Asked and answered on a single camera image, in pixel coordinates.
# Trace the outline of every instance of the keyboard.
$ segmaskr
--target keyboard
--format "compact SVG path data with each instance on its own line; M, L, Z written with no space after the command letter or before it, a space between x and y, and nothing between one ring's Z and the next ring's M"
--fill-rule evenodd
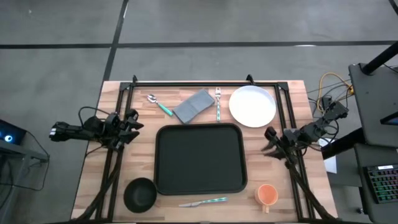
M398 202L398 164L364 168L376 203Z

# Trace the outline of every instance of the fork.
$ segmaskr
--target fork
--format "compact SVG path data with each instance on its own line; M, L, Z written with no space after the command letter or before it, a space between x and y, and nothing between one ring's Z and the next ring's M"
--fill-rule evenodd
M216 98L217 98L217 121L221 121L221 114L220 114L220 98L221 98L221 89L216 87Z

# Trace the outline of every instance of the white plate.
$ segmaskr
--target white plate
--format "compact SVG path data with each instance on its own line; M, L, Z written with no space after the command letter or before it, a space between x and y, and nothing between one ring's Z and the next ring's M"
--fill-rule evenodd
M258 128L272 121L276 106L267 90L248 85L232 93L229 99L229 110L239 123L250 128Z

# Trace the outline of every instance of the mug handle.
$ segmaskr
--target mug handle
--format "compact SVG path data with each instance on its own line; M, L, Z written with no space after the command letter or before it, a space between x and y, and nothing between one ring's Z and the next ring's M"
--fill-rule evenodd
M268 205L263 205L262 206L262 212L263 213L269 213L269 206Z

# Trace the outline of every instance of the concrete floor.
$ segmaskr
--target concrete floor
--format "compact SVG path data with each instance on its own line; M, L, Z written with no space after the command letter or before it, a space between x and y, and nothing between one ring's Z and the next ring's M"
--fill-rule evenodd
M110 44L122 0L5 0L0 44ZM120 43L397 40L398 15L387 0L130 0ZM304 80L318 88L325 72L348 78L386 45L118 49L110 80ZM56 121L77 124L96 106L109 49L0 49L0 119L34 133L51 154L45 188L21 190L15 223L68 220L87 142L48 139ZM389 65L398 64L394 58ZM325 85L337 82L334 77ZM339 95L344 88L336 90ZM316 98L317 92L309 94ZM360 126L354 98L338 137ZM358 189L332 185L339 217L355 213Z

